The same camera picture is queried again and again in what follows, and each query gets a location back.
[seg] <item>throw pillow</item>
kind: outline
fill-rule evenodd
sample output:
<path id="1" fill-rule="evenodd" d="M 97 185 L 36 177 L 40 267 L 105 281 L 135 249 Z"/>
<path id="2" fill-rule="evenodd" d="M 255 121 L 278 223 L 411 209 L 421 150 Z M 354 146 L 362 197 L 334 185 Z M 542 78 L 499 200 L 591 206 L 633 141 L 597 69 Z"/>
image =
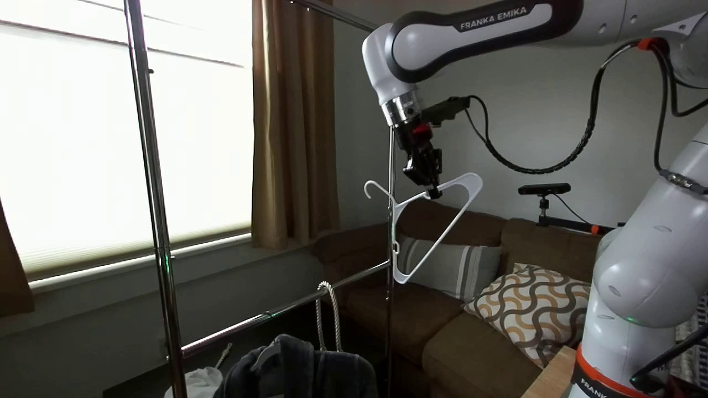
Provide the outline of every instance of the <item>throw pillow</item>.
<path id="1" fill-rule="evenodd" d="M 426 238 L 400 238 L 397 267 L 413 269 L 433 246 Z M 495 277 L 499 248 L 440 242 L 411 277 L 411 282 L 444 292 L 458 301 L 474 301 Z"/>
<path id="2" fill-rule="evenodd" d="M 546 367 L 562 345 L 580 343 L 589 305 L 589 282 L 540 265 L 516 263 L 464 310 L 484 318 L 517 345 L 537 367 Z"/>

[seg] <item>wire hanger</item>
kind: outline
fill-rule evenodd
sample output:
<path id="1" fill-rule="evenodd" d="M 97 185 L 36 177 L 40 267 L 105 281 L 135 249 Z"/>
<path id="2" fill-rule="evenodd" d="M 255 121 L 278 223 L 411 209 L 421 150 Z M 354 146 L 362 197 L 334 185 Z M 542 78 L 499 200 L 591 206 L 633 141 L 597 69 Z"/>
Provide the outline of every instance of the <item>wire hanger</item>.
<path id="1" fill-rule="evenodd" d="M 376 188 L 381 189 L 386 200 L 389 200 L 389 207 L 392 207 L 392 223 L 389 223 L 389 240 L 392 240 L 392 267 L 394 267 L 394 278 L 395 282 L 404 284 L 415 272 L 417 267 L 426 260 L 426 257 L 440 246 L 440 240 L 446 236 L 446 231 L 459 221 L 459 217 L 467 213 L 467 207 L 470 206 L 470 200 L 477 197 L 477 193 L 483 189 L 483 178 L 475 175 L 475 173 L 464 173 L 456 178 L 448 178 L 444 183 L 437 185 L 437 189 L 446 189 L 446 188 L 453 188 L 453 185 L 462 185 L 467 189 L 467 200 L 464 206 L 458 209 L 458 214 L 446 223 L 446 228 L 437 235 L 437 238 L 433 240 L 433 246 L 422 254 L 422 258 L 410 269 L 410 272 L 402 272 L 397 267 L 397 254 L 400 254 L 400 242 L 397 242 L 397 236 L 395 236 L 395 226 L 397 226 L 397 218 L 402 214 L 402 209 L 411 203 L 411 200 L 417 200 L 417 199 L 431 199 L 430 193 L 417 193 L 404 200 L 395 200 L 395 197 L 382 188 L 379 182 L 370 178 L 362 183 L 362 193 L 367 194 L 367 199 L 372 199 L 372 193 L 370 188 Z"/>

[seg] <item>white hanger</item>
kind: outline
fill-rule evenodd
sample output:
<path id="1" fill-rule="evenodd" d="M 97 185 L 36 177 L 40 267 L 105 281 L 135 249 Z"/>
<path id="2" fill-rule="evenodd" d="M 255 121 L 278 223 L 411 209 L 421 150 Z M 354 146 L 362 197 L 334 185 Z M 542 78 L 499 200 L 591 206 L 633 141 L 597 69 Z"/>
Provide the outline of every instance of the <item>white hanger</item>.
<path id="1" fill-rule="evenodd" d="M 433 246 L 422 254 L 422 258 L 410 272 L 400 272 L 397 269 L 397 254 L 400 254 L 400 242 L 395 238 L 397 217 L 402 214 L 404 206 L 410 206 L 411 200 L 431 199 L 431 197 L 425 189 L 425 193 L 417 193 L 417 194 L 413 194 L 413 197 L 410 197 L 410 199 L 397 203 L 395 197 L 389 189 L 384 189 L 379 182 L 370 178 L 370 182 L 362 183 L 362 193 L 367 194 L 367 199 L 372 199 L 372 194 L 370 194 L 372 185 L 379 188 L 386 197 L 386 200 L 392 206 L 392 223 L 389 223 L 389 238 L 392 238 L 392 251 L 394 251 L 392 267 L 394 267 L 394 278 L 400 284 L 404 284 L 417 272 L 417 267 L 426 260 L 426 257 L 440 246 L 440 240 L 446 236 L 446 231 L 459 221 L 462 213 L 467 213 L 470 200 L 483 189 L 483 178 L 475 173 L 464 173 L 464 175 L 459 175 L 456 178 L 448 178 L 448 182 L 437 185 L 440 193 L 446 189 L 446 188 L 453 188 L 453 185 L 462 185 L 467 189 L 467 200 L 458 209 L 458 214 L 446 223 L 446 228 L 440 231 L 440 236 L 433 240 Z"/>
<path id="2" fill-rule="evenodd" d="M 330 301 L 331 301 L 331 317 L 334 317 L 334 349 L 340 352 L 340 331 L 338 331 L 338 305 L 337 305 L 337 294 L 334 287 L 328 281 L 320 281 L 317 289 L 328 289 Z M 320 302 L 318 298 L 315 301 L 315 317 L 317 317 L 317 335 L 318 335 L 318 347 L 324 347 L 324 331 L 323 331 L 323 313 L 320 313 Z"/>

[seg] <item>metal pole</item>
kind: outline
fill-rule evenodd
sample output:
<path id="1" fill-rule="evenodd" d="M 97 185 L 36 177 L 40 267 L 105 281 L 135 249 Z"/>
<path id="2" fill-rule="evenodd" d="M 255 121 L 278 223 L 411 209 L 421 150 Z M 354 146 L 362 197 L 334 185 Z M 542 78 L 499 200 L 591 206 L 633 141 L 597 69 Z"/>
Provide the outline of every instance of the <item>metal pole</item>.
<path id="1" fill-rule="evenodd" d="M 361 281 L 361 278 L 367 278 L 367 277 L 384 269 L 386 265 L 389 265 L 389 260 L 376 263 L 376 265 L 372 265 L 372 267 L 367 267 L 367 269 L 362 269 L 362 272 L 355 272 L 355 275 L 351 275 L 351 277 L 334 282 L 331 287 L 334 287 L 334 289 L 344 287 L 344 284 L 350 284 L 350 282 L 355 282 L 355 281 Z M 225 339 L 225 335 L 232 335 L 232 333 L 239 331 L 239 329 L 245 329 L 245 328 L 251 328 L 251 324 L 260 324 L 260 322 L 265 322 L 265 320 L 270 320 L 270 318 L 275 318 L 275 317 L 280 317 L 280 313 L 286 313 L 286 311 L 290 311 L 290 310 L 296 310 L 296 308 L 301 308 L 301 305 L 306 305 L 306 302 L 311 302 L 311 301 L 317 301 L 317 298 L 320 298 L 320 296 L 324 296 L 324 294 L 328 294 L 328 292 L 320 292 L 320 289 L 318 289 L 318 292 L 315 292 L 315 294 L 308 294 L 308 296 L 302 296 L 302 298 L 296 298 L 296 301 L 291 301 L 291 302 L 287 302 L 287 305 L 280 305 L 280 308 L 276 308 L 276 310 L 270 310 L 270 311 L 250 317 L 250 318 L 245 318 L 245 320 L 240 320 L 240 322 L 234 322 L 234 324 L 230 324 L 230 328 L 225 328 L 225 329 L 219 329 L 219 331 L 207 333 L 207 335 L 204 335 L 204 339 L 198 339 L 198 341 L 194 341 L 194 343 L 184 345 L 184 347 L 182 347 L 182 353 L 187 357 L 187 356 L 197 353 L 197 352 L 198 352 L 201 347 L 206 347 L 206 345 L 212 345 L 212 343 L 216 343 L 216 341 L 220 341 L 220 339 Z"/>
<path id="2" fill-rule="evenodd" d="M 126 29 L 128 29 L 135 106 L 138 106 L 138 121 L 140 121 L 140 136 L 141 136 L 147 200 L 150 200 L 150 226 L 152 226 L 160 296 L 161 296 L 161 318 L 164 318 L 165 345 L 171 356 L 172 396 L 185 398 L 184 363 L 182 363 L 182 349 L 180 349 L 182 335 L 180 335 L 180 318 L 177 318 L 171 231 L 168 231 L 168 217 L 165 217 L 164 189 L 161 189 L 147 46 L 145 46 L 145 36 L 141 25 L 144 17 L 141 17 L 140 0 L 124 0 L 124 7 L 126 7 L 124 11 L 126 11 Z"/>
<path id="3" fill-rule="evenodd" d="M 318 0 L 290 0 L 290 3 L 299 5 L 299 7 L 306 7 L 306 8 L 311 8 L 311 11 L 318 11 L 318 14 L 328 16 L 328 17 L 334 17 L 334 19 L 344 21 L 350 27 L 355 27 L 361 31 L 373 31 L 376 29 L 373 21 L 362 19 L 358 16 L 351 16 L 348 11 L 340 11 L 340 8 L 337 8 L 331 5 L 324 5 L 324 3 L 318 3 Z"/>
<path id="4" fill-rule="evenodd" d="M 394 162 L 395 162 L 395 132 L 389 130 L 389 165 L 386 165 L 386 189 L 392 197 L 395 197 L 395 173 L 394 173 Z M 384 398 L 392 398 L 394 394 L 394 257 L 397 254 L 400 248 L 394 248 L 394 203 L 389 206 L 389 263 L 392 267 L 384 275 L 384 339 L 382 339 L 382 349 L 384 349 Z"/>

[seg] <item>window sill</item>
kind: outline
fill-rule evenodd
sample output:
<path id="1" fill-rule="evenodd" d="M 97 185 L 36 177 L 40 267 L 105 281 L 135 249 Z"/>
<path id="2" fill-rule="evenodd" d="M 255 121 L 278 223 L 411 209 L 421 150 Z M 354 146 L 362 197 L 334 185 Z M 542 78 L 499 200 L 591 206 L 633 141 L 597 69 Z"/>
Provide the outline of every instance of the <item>window sill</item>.
<path id="1" fill-rule="evenodd" d="M 271 260 L 306 249 L 287 246 L 286 249 L 259 249 L 250 246 L 250 235 L 206 242 L 197 248 L 172 249 L 175 284 L 187 284 L 207 277 L 234 272 L 259 260 Z M 0 318 L 0 339 L 31 331 L 48 322 L 69 320 L 89 311 L 105 310 L 130 298 L 160 292 L 154 257 L 104 265 L 93 272 L 32 281 L 36 311 Z"/>

